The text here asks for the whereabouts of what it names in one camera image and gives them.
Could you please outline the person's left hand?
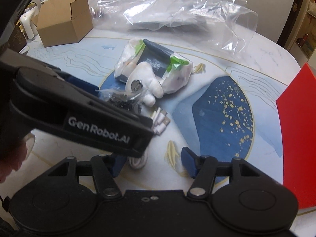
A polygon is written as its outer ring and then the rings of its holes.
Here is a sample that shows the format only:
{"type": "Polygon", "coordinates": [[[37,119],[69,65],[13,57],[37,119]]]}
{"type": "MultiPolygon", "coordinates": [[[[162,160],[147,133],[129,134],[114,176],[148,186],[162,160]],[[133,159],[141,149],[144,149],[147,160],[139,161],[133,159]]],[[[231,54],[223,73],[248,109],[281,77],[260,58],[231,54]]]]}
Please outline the person's left hand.
{"type": "Polygon", "coordinates": [[[12,150],[5,159],[1,160],[1,183],[6,180],[12,171],[17,171],[21,168],[26,155],[27,146],[25,142],[22,142],[18,148],[12,150]]]}

